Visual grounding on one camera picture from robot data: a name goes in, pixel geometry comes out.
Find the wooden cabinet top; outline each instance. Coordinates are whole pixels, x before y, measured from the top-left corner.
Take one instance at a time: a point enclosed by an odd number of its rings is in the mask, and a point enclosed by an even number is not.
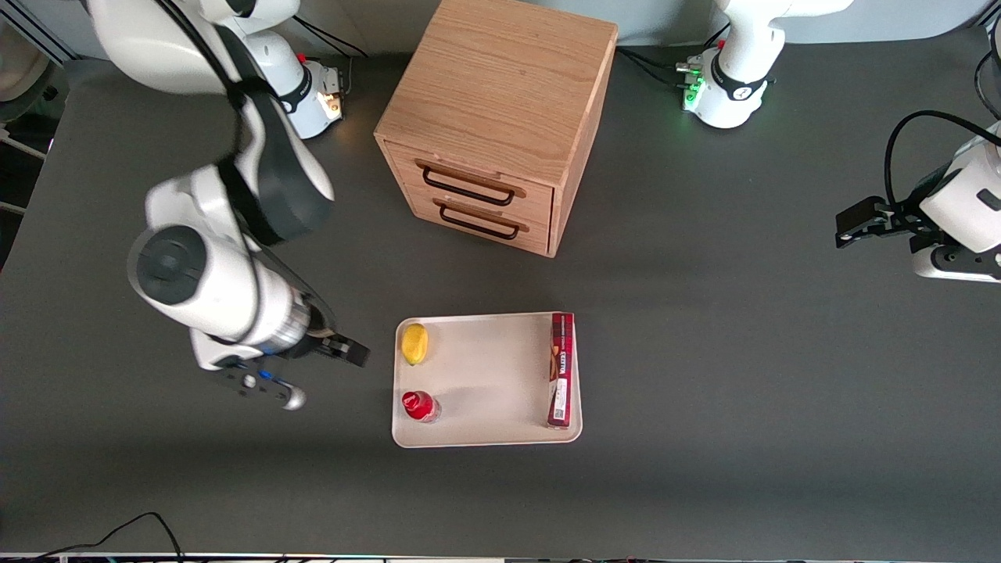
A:
[[[562,185],[617,37],[613,23],[517,0],[442,0],[375,134]]]

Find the table surface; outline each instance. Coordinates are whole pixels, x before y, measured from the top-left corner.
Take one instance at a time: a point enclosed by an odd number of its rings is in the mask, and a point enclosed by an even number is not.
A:
[[[414,218],[371,136],[406,59],[356,61],[347,118],[307,143],[332,216],[277,252],[372,355],[291,365],[297,413],[205,381],[125,275],[146,190],[219,156],[231,112],[93,72],[0,275],[0,548],[157,510],[189,552],[1001,559],[1001,291],[918,277],[905,237],[833,236],[881,192],[902,116],[990,122],[986,49],[975,30],[789,46],[733,131],[619,57],[555,259]],[[909,127],[901,192],[968,136]],[[578,316],[577,442],[393,444],[401,320],[552,310]],[[169,543],[144,523],[103,548]]]

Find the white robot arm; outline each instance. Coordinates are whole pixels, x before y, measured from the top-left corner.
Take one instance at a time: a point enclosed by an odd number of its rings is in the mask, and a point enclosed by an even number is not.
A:
[[[773,20],[840,12],[853,1],[716,0],[730,18],[730,35],[722,50],[712,46],[678,63],[678,71],[688,73],[682,107],[714,127],[743,124],[761,107],[766,76],[786,44],[786,32]]]
[[[918,111],[894,129],[888,156],[904,125],[921,116],[952,121],[980,136],[918,182],[903,201],[895,199],[888,183],[888,199],[870,196],[838,213],[836,244],[842,248],[870,236],[908,233],[919,275],[1001,283],[1001,121],[984,130],[948,113]]]
[[[304,394],[269,364],[316,353],[360,366],[368,353],[333,331],[325,303],[267,248],[323,222],[333,199],[329,179],[235,32],[173,0],[124,4],[149,18],[132,22],[149,33],[143,41],[130,32],[137,45],[177,56],[143,67],[135,53],[115,47],[112,61],[121,56],[130,75],[154,87],[225,93],[249,133],[245,146],[239,135],[219,161],[149,191],[149,228],[129,254],[129,279],[143,300],[189,328],[195,359],[213,380],[297,409]],[[106,7],[92,4],[99,29]]]
[[[294,16],[299,0],[178,0],[175,4],[206,40],[213,40],[213,27],[225,27],[243,43],[299,138],[313,137],[341,118],[337,70],[301,61],[283,37],[268,31]],[[223,93],[205,58],[157,2],[90,0],[88,9],[101,46],[132,79],[164,92]]]

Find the yellow lemon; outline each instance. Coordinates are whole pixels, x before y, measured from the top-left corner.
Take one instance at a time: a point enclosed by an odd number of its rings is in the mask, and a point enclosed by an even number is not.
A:
[[[423,362],[427,356],[427,329],[416,323],[407,327],[399,341],[399,351],[410,366]]]

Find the drawer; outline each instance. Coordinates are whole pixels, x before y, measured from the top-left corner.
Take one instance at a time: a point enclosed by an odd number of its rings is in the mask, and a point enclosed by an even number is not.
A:
[[[503,216],[494,209],[470,205],[444,197],[410,196],[413,214],[444,226],[482,236],[494,242],[546,254],[549,250],[548,225]]]
[[[498,173],[477,173],[434,154],[385,143],[407,199],[439,198],[549,230],[553,188]]]

